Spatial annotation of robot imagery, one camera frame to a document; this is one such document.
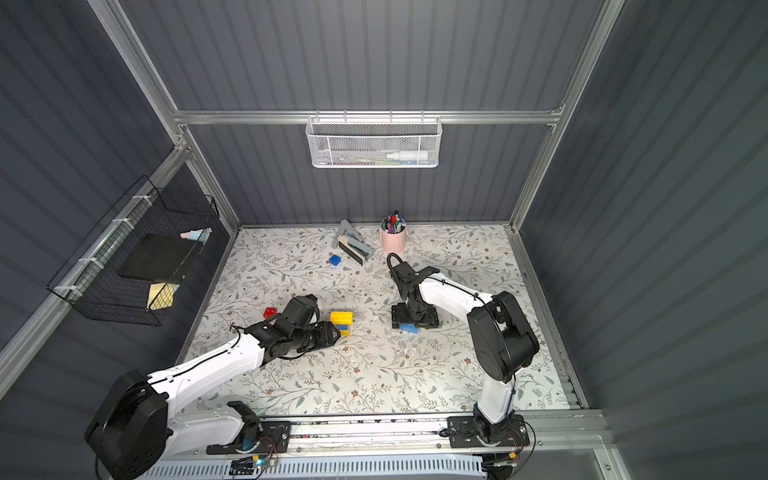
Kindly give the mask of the light blue lego brick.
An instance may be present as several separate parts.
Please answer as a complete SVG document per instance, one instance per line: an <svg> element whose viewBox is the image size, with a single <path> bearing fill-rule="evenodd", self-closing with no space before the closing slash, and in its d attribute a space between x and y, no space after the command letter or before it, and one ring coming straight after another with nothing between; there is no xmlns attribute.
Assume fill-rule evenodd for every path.
<svg viewBox="0 0 768 480"><path fill-rule="evenodd" d="M413 324L401 324L399 330L411 334L418 334L419 328Z"/></svg>

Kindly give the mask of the long yellow lego brick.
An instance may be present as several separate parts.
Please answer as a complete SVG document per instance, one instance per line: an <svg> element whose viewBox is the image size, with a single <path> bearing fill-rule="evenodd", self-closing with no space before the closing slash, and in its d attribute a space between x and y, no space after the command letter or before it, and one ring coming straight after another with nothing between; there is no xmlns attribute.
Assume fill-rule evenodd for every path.
<svg viewBox="0 0 768 480"><path fill-rule="evenodd" d="M348 311L332 311L330 321L336 325L352 325L354 323L354 313Z"/></svg>

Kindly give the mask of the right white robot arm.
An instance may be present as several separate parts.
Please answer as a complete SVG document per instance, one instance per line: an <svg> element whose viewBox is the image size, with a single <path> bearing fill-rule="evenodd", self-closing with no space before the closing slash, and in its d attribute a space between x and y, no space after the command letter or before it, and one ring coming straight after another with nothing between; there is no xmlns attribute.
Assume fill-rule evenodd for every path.
<svg viewBox="0 0 768 480"><path fill-rule="evenodd" d="M416 271L396 253L387 255L386 264L400 295L391 307L394 329L434 329L440 325L440 309L467 322L476 360L485 374L473 406L472 426L465 434L468 441L529 445L533 429L515 413L513 396L517 373L531 365L540 343L515 296L507 291L491 295L472 290L432 266Z"/></svg>

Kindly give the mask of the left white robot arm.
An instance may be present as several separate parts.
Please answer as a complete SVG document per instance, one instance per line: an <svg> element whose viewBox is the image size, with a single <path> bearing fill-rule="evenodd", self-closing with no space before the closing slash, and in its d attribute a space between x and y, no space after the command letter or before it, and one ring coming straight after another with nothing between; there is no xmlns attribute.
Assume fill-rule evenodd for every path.
<svg viewBox="0 0 768 480"><path fill-rule="evenodd" d="M132 370L113 383L84 433L97 471L106 470L114 479L136 479L164 457L203 447L244 456L276 451L281 436L266 432L242 401L191 420L179 415L241 374L273 360L297 360L332 347L342 334L321 319L313 295L294 297L283 311L233 330L233 339L185 363L150 374Z"/></svg>

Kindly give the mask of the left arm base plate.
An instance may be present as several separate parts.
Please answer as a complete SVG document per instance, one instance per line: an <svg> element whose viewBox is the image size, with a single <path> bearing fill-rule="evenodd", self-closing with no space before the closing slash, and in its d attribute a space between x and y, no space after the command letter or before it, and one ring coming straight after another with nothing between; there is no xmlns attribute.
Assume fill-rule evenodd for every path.
<svg viewBox="0 0 768 480"><path fill-rule="evenodd" d="M268 455L287 451L292 424L287 421L247 423L227 444L206 447L208 455Z"/></svg>

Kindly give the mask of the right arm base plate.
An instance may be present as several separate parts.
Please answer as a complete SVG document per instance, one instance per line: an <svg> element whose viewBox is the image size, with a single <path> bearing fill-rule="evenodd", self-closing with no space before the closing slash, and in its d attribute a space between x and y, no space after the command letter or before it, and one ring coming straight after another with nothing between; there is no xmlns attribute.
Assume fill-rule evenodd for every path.
<svg viewBox="0 0 768 480"><path fill-rule="evenodd" d="M520 450L530 445L529 429L521 415L509 415L497 424L482 416L451 416L440 434L452 448L507 448Z"/></svg>

